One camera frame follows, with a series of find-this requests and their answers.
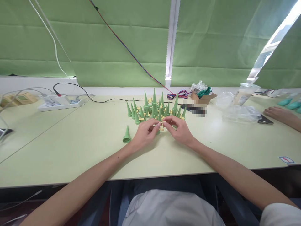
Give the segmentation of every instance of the plastic bag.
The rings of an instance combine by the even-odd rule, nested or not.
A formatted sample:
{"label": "plastic bag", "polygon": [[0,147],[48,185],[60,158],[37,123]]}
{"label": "plastic bag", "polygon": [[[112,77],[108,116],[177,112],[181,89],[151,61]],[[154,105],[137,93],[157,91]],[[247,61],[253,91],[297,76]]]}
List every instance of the plastic bag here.
{"label": "plastic bag", "polygon": [[222,92],[216,97],[216,103],[215,105],[219,109],[226,109],[233,105],[233,100],[235,98],[235,95],[231,92]]}
{"label": "plastic bag", "polygon": [[233,105],[223,109],[223,119],[242,123],[255,123],[261,114],[253,106]]}
{"label": "plastic bag", "polygon": [[199,92],[201,92],[203,90],[207,90],[207,88],[208,87],[205,85],[205,83],[202,83],[202,80],[201,80],[201,81],[199,81],[198,84],[193,83],[190,87],[190,91],[191,92],[194,91],[195,94],[198,94]]}

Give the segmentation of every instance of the sleeve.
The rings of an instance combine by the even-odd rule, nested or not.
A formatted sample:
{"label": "sleeve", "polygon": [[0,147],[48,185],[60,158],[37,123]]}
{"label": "sleeve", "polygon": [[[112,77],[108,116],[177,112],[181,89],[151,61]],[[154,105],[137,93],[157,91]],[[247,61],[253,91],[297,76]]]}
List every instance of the sleeve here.
{"label": "sleeve", "polygon": [[262,212],[260,226],[300,226],[301,210],[284,203],[272,203]]}

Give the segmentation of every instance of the table surface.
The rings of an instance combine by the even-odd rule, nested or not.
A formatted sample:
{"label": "table surface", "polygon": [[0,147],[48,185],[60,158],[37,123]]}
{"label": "table surface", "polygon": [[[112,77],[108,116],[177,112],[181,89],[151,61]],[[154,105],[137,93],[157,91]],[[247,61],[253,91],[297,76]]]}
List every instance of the table surface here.
{"label": "table surface", "polygon": [[[102,96],[94,97],[94,100],[110,98],[118,97]],[[276,106],[278,101],[256,96],[251,97],[246,105],[262,112],[269,106]],[[144,101],[137,102],[137,105],[143,106]],[[274,125],[223,121],[222,112],[212,103],[208,105],[206,117],[186,112],[188,127],[199,141],[249,169],[286,167],[278,156],[288,156],[301,163],[301,134],[285,124],[272,121]],[[125,101],[89,101],[1,163],[0,187],[68,183],[122,148],[127,125],[133,138],[138,125],[127,116]],[[211,172],[214,170],[207,163],[177,143],[165,129],[151,146],[131,156],[110,180]]]}
{"label": "table surface", "polygon": [[[69,108],[40,112],[37,108],[42,104],[43,101],[38,100],[33,104],[8,107],[1,113],[1,117],[13,132],[0,141],[0,163],[75,110]],[[0,128],[6,128],[1,120]]]}

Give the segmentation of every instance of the green window blind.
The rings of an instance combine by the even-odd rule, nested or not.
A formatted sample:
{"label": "green window blind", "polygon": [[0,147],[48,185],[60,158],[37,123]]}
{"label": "green window blind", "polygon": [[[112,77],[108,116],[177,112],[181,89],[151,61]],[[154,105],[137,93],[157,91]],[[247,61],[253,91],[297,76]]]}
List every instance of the green window blind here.
{"label": "green window blind", "polygon": [[172,86],[237,87],[297,0],[181,1]]}
{"label": "green window blind", "polygon": [[[89,0],[39,0],[72,63],[62,68],[81,86],[160,86],[136,63]],[[94,4],[145,69],[165,82],[170,1],[95,0]],[[52,39],[26,0],[0,1],[0,75],[65,77]]]}
{"label": "green window blind", "polygon": [[301,87],[301,17],[262,67],[255,84],[266,89]]}

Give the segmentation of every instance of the hand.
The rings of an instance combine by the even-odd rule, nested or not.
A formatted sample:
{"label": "hand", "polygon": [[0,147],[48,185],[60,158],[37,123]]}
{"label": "hand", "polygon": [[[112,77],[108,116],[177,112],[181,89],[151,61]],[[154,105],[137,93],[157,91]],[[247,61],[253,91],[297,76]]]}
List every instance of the hand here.
{"label": "hand", "polygon": [[183,119],[177,118],[176,116],[167,116],[163,119],[163,126],[167,128],[175,140],[186,146],[196,141]]}
{"label": "hand", "polygon": [[265,115],[278,120],[288,126],[293,126],[300,119],[288,110],[279,107],[269,107],[263,112]]}
{"label": "hand", "polygon": [[154,140],[160,126],[161,122],[153,118],[140,123],[133,140],[129,144],[133,145],[136,151],[144,148]]}

